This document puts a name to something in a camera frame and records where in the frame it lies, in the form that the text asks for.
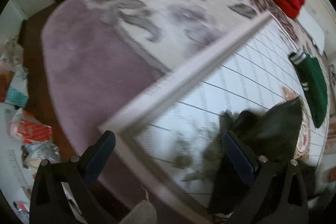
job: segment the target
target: wooden floor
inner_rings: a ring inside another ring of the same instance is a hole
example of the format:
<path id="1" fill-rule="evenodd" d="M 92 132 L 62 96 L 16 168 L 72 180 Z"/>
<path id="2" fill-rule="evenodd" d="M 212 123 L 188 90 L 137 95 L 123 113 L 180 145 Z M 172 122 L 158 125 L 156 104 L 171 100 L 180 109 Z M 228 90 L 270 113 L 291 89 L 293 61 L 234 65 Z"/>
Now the wooden floor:
<path id="1" fill-rule="evenodd" d="M 52 127 L 53 141 L 59 147 L 61 159 L 62 161 L 68 161 L 76 153 L 60 127 L 53 109 L 44 71 L 40 39 L 41 30 L 46 20 L 62 1 L 56 0 L 56 4 L 41 10 L 25 21 L 22 24 L 19 43 L 24 48 L 24 66 L 29 72 L 29 100 L 25 109 L 34 114 L 40 122 Z M 99 182 L 91 185 L 89 189 L 100 205 L 117 220 L 122 219 L 128 213 L 129 210 L 115 199 Z"/>

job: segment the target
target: brown floor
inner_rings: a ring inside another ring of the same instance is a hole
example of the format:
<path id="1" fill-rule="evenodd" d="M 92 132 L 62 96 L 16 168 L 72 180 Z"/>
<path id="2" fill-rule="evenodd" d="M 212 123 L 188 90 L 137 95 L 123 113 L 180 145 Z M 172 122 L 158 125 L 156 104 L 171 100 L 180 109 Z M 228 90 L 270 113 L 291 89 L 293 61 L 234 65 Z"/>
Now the brown floor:
<path id="1" fill-rule="evenodd" d="M 24 66 L 29 72 L 29 100 L 25 109 L 34 114 L 40 122 L 52 127 L 53 141 L 59 147 L 61 159 L 62 161 L 68 161 L 76 153 L 64 135 L 53 109 L 44 71 L 40 39 L 41 30 L 46 20 L 62 1 L 64 0 L 56 0 L 56 4 L 41 10 L 25 21 L 22 24 L 19 43 L 24 48 Z M 120 220 L 128 212 L 128 209 L 99 182 L 91 185 L 89 189 L 100 205 L 117 220 Z"/>

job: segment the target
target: metal screw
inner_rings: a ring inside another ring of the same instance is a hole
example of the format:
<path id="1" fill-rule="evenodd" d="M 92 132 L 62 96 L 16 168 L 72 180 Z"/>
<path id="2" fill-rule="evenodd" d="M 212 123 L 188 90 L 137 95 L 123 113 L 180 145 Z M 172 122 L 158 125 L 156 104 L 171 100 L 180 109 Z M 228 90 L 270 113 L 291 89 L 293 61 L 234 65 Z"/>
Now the metal screw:
<path id="1" fill-rule="evenodd" d="M 42 166 L 46 166 L 49 163 L 49 160 L 43 160 L 41 161 Z"/>
<path id="2" fill-rule="evenodd" d="M 296 160 L 291 160 L 291 164 L 294 165 L 294 166 L 297 166 L 297 161 Z"/>
<path id="3" fill-rule="evenodd" d="M 80 159 L 79 156 L 73 156 L 73 157 L 71 158 L 71 162 L 78 162 L 79 159 Z"/>
<path id="4" fill-rule="evenodd" d="M 259 160 L 261 161 L 261 162 L 267 162 L 267 157 L 266 156 L 263 156 L 263 155 L 261 155 L 261 156 L 259 156 Z"/>

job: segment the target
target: white cloth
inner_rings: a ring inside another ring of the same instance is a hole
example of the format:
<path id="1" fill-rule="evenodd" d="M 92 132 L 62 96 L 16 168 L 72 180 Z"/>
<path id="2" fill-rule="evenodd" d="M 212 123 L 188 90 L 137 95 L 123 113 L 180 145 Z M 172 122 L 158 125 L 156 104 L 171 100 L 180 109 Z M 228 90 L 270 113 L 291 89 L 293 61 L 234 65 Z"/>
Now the white cloth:
<path id="1" fill-rule="evenodd" d="M 141 201 L 135 206 L 119 224 L 156 224 L 157 215 L 155 207 L 149 202 L 148 192 L 146 190 L 145 192 L 146 200 Z"/>

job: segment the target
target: plastic bag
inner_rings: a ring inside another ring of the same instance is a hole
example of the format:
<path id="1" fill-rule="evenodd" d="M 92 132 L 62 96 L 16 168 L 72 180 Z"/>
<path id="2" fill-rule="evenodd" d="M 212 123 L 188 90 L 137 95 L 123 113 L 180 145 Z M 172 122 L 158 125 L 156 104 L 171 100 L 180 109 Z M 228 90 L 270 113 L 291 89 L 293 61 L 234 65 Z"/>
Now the plastic bag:
<path id="1" fill-rule="evenodd" d="M 25 107 L 28 102 L 28 70 L 22 65 L 15 67 L 15 74 L 10 82 L 6 94 L 6 103 Z"/>
<path id="2" fill-rule="evenodd" d="M 51 141 L 53 130 L 39 122 L 32 114 L 19 108 L 10 122 L 9 134 L 25 144 Z"/>

